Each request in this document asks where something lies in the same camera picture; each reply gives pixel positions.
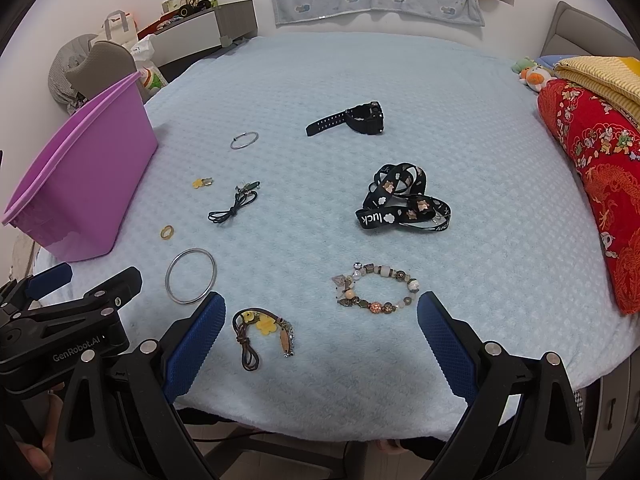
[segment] black lanyard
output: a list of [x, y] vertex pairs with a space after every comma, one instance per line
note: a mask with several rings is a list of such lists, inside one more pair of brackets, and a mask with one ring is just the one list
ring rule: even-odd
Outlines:
[[[385, 164], [373, 176], [369, 193], [356, 216], [363, 229], [400, 224], [428, 231], [449, 227], [451, 209], [442, 200], [427, 196], [427, 176], [421, 168], [403, 162]], [[391, 205], [392, 199], [406, 200], [406, 206]]]

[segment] gold ring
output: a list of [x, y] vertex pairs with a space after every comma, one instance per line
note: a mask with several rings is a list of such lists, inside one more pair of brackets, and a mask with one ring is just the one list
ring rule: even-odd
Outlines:
[[167, 225], [162, 229], [162, 231], [160, 231], [160, 237], [162, 238], [162, 240], [168, 240], [173, 235], [174, 235], [174, 226], [172, 225]]

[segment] human hand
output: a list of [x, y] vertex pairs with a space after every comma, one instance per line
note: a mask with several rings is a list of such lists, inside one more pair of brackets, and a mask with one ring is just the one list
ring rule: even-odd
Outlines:
[[[52, 388], [53, 390], [61, 390], [64, 384], [59, 384]], [[18, 448], [27, 459], [27, 462], [33, 467], [40, 476], [47, 480], [53, 479], [53, 455], [56, 447], [56, 433], [58, 432], [58, 423], [60, 422], [60, 414], [62, 413], [62, 399], [54, 393], [49, 393], [49, 415], [47, 415], [47, 426], [42, 439], [42, 449], [25, 444], [24, 442], [16, 442]]]

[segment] red blanket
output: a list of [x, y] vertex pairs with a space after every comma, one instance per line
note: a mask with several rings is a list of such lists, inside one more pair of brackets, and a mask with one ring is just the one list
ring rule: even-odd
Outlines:
[[564, 79], [547, 83], [538, 110], [582, 177], [616, 301], [640, 311], [640, 134], [609, 103]]

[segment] black watch strap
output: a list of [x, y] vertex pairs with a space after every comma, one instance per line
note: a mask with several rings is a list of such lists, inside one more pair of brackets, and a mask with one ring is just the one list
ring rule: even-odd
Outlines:
[[329, 128], [333, 128], [338, 124], [342, 124], [347, 120], [346, 110], [344, 112], [340, 112], [339, 114], [334, 114], [329, 117], [325, 117], [324, 119], [320, 119], [315, 123], [311, 123], [306, 127], [306, 135], [307, 137], [314, 136], [315, 134], [319, 134], [320, 132], [324, 132]]
[[375, 135], [382, 132], [384, 115], [380, 103], [372, 101], [320, 119], [306, 127], [306, 135], [311, 137], [342, 123], [347, 123], [352, 130], [361, 134]]

